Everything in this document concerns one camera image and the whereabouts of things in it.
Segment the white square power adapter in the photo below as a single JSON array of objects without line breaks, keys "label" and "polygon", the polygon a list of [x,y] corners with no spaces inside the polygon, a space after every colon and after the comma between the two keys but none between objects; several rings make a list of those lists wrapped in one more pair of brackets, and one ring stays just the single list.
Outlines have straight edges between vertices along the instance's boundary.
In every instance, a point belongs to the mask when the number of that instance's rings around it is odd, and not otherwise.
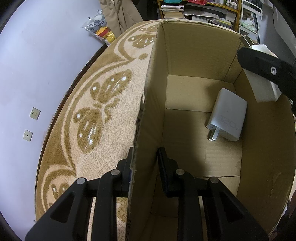
[{"label": "white square power adapter", "polygon": [[[266,45],[255,45],[248,36],[242,35],[240,37],[240,40],[242,42],[243,47],[250,48],[252,50],[259,51],[265,54],[269,54],[277,58],[277,56],[273,54]],[[257,102],[277,101],[279,99],[279,97],[281,96],[281,91],[275,83],[267,80],[264,77],[259,76],[256,73],[251,72],[250,70],[247,70],[245,67],[243,67],[241,62],[239,63],[248,78],[248,81],[250,83],[250,86],[252,88]]]}]

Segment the white phone charger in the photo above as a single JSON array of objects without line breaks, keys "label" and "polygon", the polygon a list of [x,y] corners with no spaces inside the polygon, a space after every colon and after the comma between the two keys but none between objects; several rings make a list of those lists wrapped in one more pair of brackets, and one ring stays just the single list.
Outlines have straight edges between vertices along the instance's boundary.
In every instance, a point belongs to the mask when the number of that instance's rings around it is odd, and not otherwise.
[{"label": "white phone charger", "polygon": [[219,136],[235,142],[240,138],[247,101],[230,90],[220,89],[206,128],[211,131],[209,140],[216,141]]}]

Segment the brown cardboard box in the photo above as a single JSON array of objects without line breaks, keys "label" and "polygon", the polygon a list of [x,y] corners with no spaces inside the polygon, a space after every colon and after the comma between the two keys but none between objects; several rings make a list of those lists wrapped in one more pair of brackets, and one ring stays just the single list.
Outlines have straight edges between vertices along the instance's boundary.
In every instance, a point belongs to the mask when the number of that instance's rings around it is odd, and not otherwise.
[{"label": "brown cardboard box", "polygon": [[[140,23],[127,37],[148,52],[144,108],[139,114],[128,197],[128,240],[175,240],[173,203],[157,197],[154,158],[169,158],[195,177],[224,177],[237,198],[271,234],[287,204],[295,176],[295,123],[290,101],[258,102],[237,60],[241,36],[194,21]],[[208,140],[206,123],[225,88],[247,101],[240,139]]]}]

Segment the wooden bookshelf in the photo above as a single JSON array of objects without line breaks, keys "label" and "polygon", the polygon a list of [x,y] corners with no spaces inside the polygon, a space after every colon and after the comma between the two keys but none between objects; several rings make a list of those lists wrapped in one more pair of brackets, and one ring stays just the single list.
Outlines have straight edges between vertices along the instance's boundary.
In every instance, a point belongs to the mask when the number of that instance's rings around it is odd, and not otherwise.
[{"label": "wooden bookshelf", "polygon": [[158,1],[160,18],[163,17],[161,5],[183,4],[184,20],[211,23],[239,31],[241,1]]}]

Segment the beige patterned carpet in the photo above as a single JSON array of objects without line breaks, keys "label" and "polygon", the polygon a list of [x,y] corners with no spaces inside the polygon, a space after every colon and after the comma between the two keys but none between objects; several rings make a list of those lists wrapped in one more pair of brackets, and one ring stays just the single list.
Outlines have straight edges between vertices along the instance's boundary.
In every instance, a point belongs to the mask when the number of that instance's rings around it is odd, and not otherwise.
[{"label": "beige patterned carpet", "polygon": [[[38,166],[37,221],[81,177],[116,169],[134,148],[144,86],[160,21],[135,24],[91,65],[57,114]],[[117,240],[125,238],[127,197],[116,199]]]}]

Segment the stack of books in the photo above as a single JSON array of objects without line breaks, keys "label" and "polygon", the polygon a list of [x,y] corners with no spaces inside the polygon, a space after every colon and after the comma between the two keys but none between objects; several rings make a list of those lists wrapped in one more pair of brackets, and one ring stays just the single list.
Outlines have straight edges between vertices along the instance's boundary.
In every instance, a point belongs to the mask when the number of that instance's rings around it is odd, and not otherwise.
[{"label": "stack of books", "polygon": [[184,18],[184,5],[183,4],[163,4],[161,11],[165,19],[183,19]]}]

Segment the beige hanging coat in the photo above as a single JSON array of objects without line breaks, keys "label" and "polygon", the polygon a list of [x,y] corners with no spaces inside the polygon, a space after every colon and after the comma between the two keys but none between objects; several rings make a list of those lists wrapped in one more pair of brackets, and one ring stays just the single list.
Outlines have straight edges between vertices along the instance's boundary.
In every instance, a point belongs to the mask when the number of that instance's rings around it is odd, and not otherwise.
[{"label": "beige hanging coat", "polygon": [[131,0],[99,0],[107,25],[118,38],[143,19]]}]

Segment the plastic bag of toys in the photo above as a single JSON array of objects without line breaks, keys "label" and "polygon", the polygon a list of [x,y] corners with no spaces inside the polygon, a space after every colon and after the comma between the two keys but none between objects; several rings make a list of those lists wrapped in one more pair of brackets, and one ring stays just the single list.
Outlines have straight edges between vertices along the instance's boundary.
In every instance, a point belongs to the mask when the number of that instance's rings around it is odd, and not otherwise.
[{"label": "plastic bag of toys", "polygon": [[91,35],[108,46],[116,39],[114,33],[107,25],[107,20],[102,9],[98,9],[95,16],[88,18],[81,28],[84,28]]}]

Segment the lower wall socket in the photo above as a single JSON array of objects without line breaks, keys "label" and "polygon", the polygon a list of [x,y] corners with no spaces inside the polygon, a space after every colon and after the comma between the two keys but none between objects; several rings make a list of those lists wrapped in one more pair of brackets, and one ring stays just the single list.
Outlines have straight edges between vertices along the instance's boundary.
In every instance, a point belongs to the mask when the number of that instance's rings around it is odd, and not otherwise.
[{"label": "lower wall socket", "polygon": [[30,142],[33,136],[33,132],[29,131],[29,130],[25,130],[24,134],[23,134],[23,139]]}]

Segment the wall socket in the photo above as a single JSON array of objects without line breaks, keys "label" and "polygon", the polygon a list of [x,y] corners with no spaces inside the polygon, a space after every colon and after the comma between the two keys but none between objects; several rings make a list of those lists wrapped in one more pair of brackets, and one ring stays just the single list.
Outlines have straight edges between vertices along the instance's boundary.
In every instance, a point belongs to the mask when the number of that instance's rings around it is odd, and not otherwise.
[{"label": "wall socket", "polygon": [[23,134],[23,139],[30,142],[33,136],[33,132],[29,131],[29,130],[25,130],[24,134]]},{"label": "wall socket", "polygon": [[38,110],[37,108],[32,108],[29,117],[34,119],[34,120],[38,120],[39,115],[40,115],[41,111]]}]

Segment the upper wall socket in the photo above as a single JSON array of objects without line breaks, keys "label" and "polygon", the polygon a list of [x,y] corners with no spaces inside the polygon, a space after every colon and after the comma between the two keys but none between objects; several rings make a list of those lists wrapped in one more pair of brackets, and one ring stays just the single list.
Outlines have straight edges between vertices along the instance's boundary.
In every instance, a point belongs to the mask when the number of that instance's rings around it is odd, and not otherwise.
[{"label": "upper wall socket", "polygon": [[29,117],[34,119],[34,120],[38,120],[39,115],[40,115],[41,111],[38,110],[37,108],[32,108]]}]

